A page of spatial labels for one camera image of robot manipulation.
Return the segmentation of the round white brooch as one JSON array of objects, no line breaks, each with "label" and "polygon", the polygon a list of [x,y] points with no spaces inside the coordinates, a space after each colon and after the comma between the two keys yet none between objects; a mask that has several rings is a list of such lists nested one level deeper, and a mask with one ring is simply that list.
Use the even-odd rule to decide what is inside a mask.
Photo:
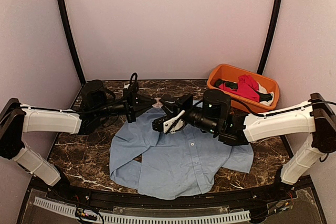
[{"label": "round white brooch", "polygon": [[154,108],[160,109],[163,104],[160,102],[160,98],[155,98],[155,103],[152,105]]}]

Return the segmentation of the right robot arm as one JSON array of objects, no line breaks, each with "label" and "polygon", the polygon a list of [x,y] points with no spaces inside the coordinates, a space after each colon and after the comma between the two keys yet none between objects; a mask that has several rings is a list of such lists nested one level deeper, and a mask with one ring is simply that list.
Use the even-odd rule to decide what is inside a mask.
[{"label": "right robot arm", "polygon": [[335,113],[332,104],[319,93],[308,101],[282,110],[257,113],[249,109],[243,114],[230,114],[233,97],[221,90],[209,89],[200,101],[193,95],[178,98],[163,97],[160,102],[165,116],[153,121],[152,128],[165,134],[182,130],[188,124],[214,137],[226,145],[248,145],[268,137],[295,133],[308,133],[308,137],[290,159],[277,172],[277,181],[268,188],[273,200],[280,199],[316,161],[325,154],[335,152]]}]

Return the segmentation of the light blue button shirt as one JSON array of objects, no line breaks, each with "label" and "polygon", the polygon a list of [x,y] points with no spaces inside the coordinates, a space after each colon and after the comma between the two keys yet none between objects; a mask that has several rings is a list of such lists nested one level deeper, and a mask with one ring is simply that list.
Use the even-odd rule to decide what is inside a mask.
[{"label": "light blue button shirt", "polygon": [[109,174],[116,184],[164,200],[207,193],[223,167],[249,173],[251,145],[225,145],[210,133],[187,125],[174,134],[152,129],[162,109],[151,108],[135,122],[125,122],[112,139]]}]

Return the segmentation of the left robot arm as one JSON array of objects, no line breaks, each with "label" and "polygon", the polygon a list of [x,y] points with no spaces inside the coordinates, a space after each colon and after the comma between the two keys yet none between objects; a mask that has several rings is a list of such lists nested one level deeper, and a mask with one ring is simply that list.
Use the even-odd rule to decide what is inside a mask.
[{"label": "left robot arm", "polygon": [[53,187],[63,201],[74,197],[74,189],[54,165],[33,151],[22,140],[28,132],[64,132],[88,135],[111,117],[124,115],[129,123],[156,103],[138,93],[139,83],[132,76],[122,90],[121,98],[103,85],[101,80],[87,82],[81,89],[78,111],[38,108],[11,98],[1,112],[1,157],[16,162],[30,174]]}]

